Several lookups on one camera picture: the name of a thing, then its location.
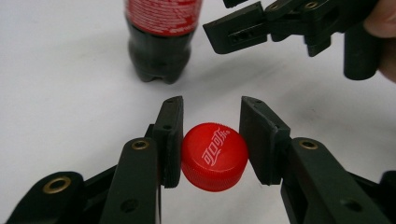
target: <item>bottle cap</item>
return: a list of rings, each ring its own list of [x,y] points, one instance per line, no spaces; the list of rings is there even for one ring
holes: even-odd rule
[[[217,123],[203,123],[185,136],[181,169],[196,187],[223,191],[234,186],[248,162],[248,147],[235,130]]]

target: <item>human hand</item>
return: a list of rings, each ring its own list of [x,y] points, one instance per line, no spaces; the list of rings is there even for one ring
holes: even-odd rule
[[[379,0],[364,27],[371,35],[385,38],[378,69],[396,82],[396,0]]]

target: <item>plastic bottle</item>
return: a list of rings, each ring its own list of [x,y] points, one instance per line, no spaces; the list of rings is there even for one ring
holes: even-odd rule
[[[129,53],[142,81],[177,81],[191,55],[202,0],[126,0]]]

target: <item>bottle base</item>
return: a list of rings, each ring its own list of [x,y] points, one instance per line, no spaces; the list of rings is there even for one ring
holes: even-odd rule
[[[193,33],[164,37],[145,33],[130,23],[129,27],[129,55],[139,78],[143,82],[162,79],[175,83],[190,59]]]

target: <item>white background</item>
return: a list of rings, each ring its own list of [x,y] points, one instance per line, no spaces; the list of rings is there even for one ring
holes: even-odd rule
[[[76,171],[87,179],[115,165],[123,145],[143,136],[162,101],[177,95],[185,133],[206,121],[238,130],[246,95],[272,107],[292,137],[322,142],[352,173],[378,181],[396,169],[396,84],[379,74],[346,79],[342,35],[315,58],[300,36],[217,55],[201,25],[234,10],[204,2],[190,62],[166,85],[135,74],[121,0],[1,1],[0,223],[42,177]],[[163,190],[163,223],[289,220],[279,187],[262,186],[248,165],[221,193],[197,189],[183,175],[176,189]]]

